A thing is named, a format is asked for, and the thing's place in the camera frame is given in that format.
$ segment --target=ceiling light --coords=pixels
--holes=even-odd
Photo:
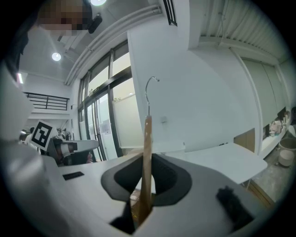
[[[106,0],[91,0],[91,3],[92,3],[94,6],[100,6],[100,5],[103,5],[105,2],[106,2]]]
[[[18,79],[19,79],[19,83],[23,84],[23,78],[20,73],[18,73]]]
[[[61,55],[59,53],[53,53],[52,54],[52,59],[55,61],[60,61]]]

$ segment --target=floor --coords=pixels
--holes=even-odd
[[[266,158],[268,166],[252,180],[274,201],[284,197],[296,174],[296,161],[290,167],[278,164],[280,150],[275,148]]]

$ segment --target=wooden stick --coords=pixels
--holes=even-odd
[[[144,129],[144,152],[142,186],[140,192],[139,225],[151,211],[151,156],[152,156],[152,117],[147,116]]]

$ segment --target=railing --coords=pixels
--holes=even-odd
[[[69,98],[24,92],[36,109],[67,110]]]
[[[163,0],[163,3],[166,9],[168,24],[170,25],[171,23],[173,23],[175,26],[178,26],[173,0]]]

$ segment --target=metal hook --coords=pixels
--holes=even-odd
[[[157,79],[155,76],[151,76],[146,84],[145,94],[146,94],[146,100],[148,102],[148,116],[150,116],[150,103],[149,103],[148,96],[147,96],[147,86],[148,86],[148,83],[150,82],[151,79],[155,79],[156,81],[160,81],[160,79]]]

